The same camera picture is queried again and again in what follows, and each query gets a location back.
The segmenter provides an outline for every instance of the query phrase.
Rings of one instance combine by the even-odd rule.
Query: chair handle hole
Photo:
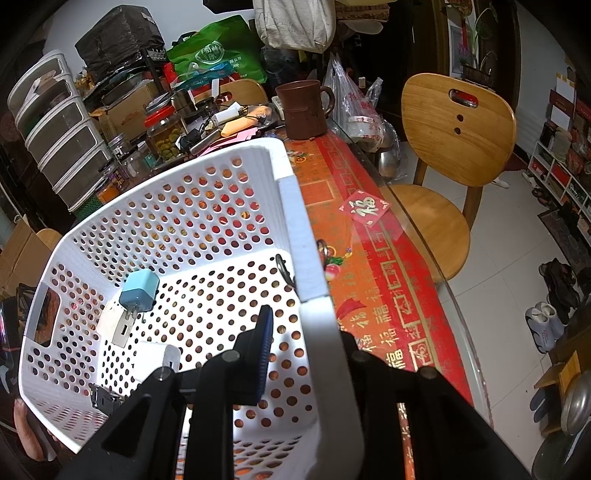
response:
[[[452,102],[458,103],[459,105],[467,106],[469,108],[478,108],[478,98],[470,93],[452,88],[449,91],[449,98]]]

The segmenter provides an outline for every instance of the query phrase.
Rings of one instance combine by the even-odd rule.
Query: white plastic basket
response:
[[[277,271],[286,260],[298,296]],[[125,348],[96,332],[126,276],[151,268],[157,302]],[[51,345],[34,342],[47,288],[60,297]],[[21,395],[77,452],[105,421],[89,383],[129,394],[139,340],[182,349],[181,370],[232,347],[262,304],[275,313],[267,388],[235,411],[241,478],[353,478],[363,454],[359,414],[297,179],[276,139],[206,155],[139,185],[69,232],[34,297],[22,346]]]

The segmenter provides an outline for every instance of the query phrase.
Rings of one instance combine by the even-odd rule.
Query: glass jar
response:
[[[146,118],[144,126],[148,129],[148,142],[154,154],[164,161],[170,161],[180,154],[174,143],[187,131],[172,105],[152,113]]]
[[[111,160],[99,168],[99,172],[109,179],[123,193],[129,187],[129,177],[119,160]]]
[[[96,189],[95,195],[103,205],[116,199],[120,195],[119,189],[117,188],[117,181],[111,177],[105,178]]]
[[[117,159],[123,158],[132,150],[131,144],[128,142],[125,134],[117,135],[107,146]]]
[[[145,162],[145,154],[139,149],[121,160],[121,165],[127,172],[131,187],[142,183],[150,176],[152,169]]]
[[[153,168],[158,163],[157,158],[154,157],[154,154],[152,153],[146,142],[142,141],[138,143],[138,150],[142,152],[142,155],[144,156],[144,161],[146,162],[146,165],[150,168]]]

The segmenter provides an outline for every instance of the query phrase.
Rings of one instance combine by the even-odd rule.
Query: sneaker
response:
[[[564,323],[562,323],[562,320],[560,320],[556,309],[549,303],[544,303],[543,301],[539,302],[535,308],[540,310],[550,320],[550,329],[552,330],[554,339],[558,340],[560,337],[562,337],[566,327]]]
[[[556,339],[552,334],[550,319],[541,310],[532,307],[525,312],[527,326],[530,328],[534,337],[534,342],[540,353],[550,352],[556,344]]]

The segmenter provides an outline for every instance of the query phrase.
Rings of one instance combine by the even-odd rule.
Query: white cloth bag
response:
[[[324,52],[336,29],[335,0],[253,0],[256,31],[270,47]]]

